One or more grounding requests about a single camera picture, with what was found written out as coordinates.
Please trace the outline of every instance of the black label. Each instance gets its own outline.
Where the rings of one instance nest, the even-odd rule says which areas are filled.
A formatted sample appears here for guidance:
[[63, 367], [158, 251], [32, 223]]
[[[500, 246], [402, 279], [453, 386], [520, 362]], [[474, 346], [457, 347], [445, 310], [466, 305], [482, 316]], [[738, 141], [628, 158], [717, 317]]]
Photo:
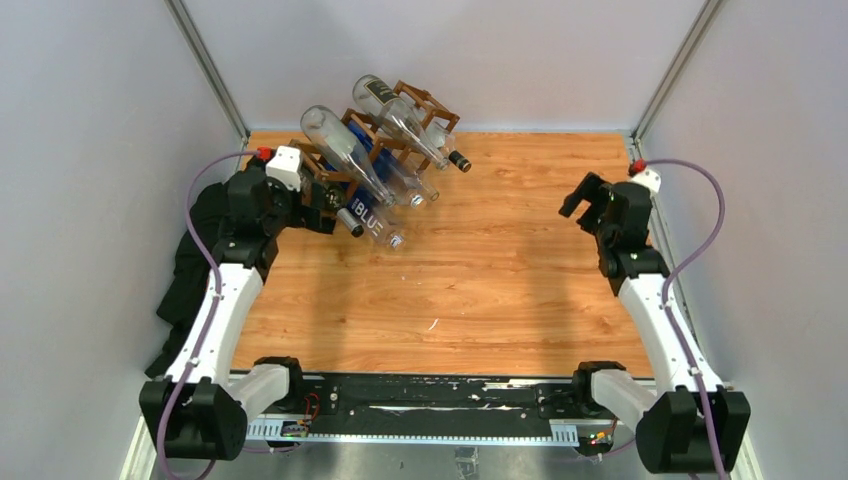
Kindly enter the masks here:
[[389, 100], [398, 98], [395, 92], [382, 80], [371, 80], [365, 84], [365, 88], [383, 105], [389, 103]]

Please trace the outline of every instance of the wood surface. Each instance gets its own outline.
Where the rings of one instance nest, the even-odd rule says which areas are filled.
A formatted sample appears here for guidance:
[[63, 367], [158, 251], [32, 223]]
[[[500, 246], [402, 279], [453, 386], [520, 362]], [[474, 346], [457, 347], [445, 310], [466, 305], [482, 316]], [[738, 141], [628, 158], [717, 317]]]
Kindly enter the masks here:
[[[250, 147], [291, 138], [256, 132]], [[400, 210], [398, 251], [341, 226], [283, 231], [234, 367], [273, 355], [312, 371], [570, 375], [617, 360], [650, 376], [593, 238], [557, 214], [588, 171], [626, 178], [621, 137], [460, 133], [458, 148], [473, 168], [427, 171], [441, 197]]]

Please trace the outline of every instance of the black fabric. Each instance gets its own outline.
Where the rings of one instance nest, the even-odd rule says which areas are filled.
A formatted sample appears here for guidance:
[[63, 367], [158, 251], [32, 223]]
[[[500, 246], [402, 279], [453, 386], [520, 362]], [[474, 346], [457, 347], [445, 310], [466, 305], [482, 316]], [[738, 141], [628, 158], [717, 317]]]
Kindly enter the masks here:
[[[221, 183], [204, 188], [191, 207], [192, 223], [210, 251], [218, 242], [218, 226], [228, 209], [227, 187]], [[183, 348], [203, 303], [208, 276], [209, 264], [186, 231], [174, 255], [174, 280], [156, 309], [159, 318], [172, 325], [171, 334], [162, 352], [145, 370], [148, 377], [164, 375]]]

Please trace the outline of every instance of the white wall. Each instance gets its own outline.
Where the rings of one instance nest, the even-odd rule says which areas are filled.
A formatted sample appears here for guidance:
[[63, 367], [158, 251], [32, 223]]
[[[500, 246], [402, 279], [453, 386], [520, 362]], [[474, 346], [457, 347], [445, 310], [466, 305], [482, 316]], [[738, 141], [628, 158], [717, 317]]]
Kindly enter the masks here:
[[[726, 2], [645, 142], [724, 186], [724, 230], [683, 287], [710, 361], [752, 403], [768, 479], [848, 471], [846, 22], [836, 0]], [[715, 200], [695, 175], [664, 171], [680, 256], [709, 232]]]
[[365, 73], [426, 88], [460, 129], [636, 126], [703, 0], [188, 0], [253, 129], [339, 114]]
[[7, 2], [0, 66], [0, 478], [117, 478], [182, 198], [235, 135], [161, 1]]

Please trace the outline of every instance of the red connector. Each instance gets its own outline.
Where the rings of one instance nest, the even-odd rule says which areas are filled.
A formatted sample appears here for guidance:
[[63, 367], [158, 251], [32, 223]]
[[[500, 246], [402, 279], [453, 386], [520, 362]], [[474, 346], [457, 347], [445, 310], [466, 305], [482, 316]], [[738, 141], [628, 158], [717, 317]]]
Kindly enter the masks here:
[[271, 157], [274, 156], [274, 150], [271, 149], [271, 147], [259, 147], [256, 150], [259, 151], [259, 155], [257, 155], [256, 158], [263, 162], [271, 160]]
[[633, 177], [638, 173], [644, 172], [646, 168], [648, 168], [648, 164], [645, 163], [645, 159], [640, 158], [630, 164], [630, 167], [627, 168], [627, 174]]

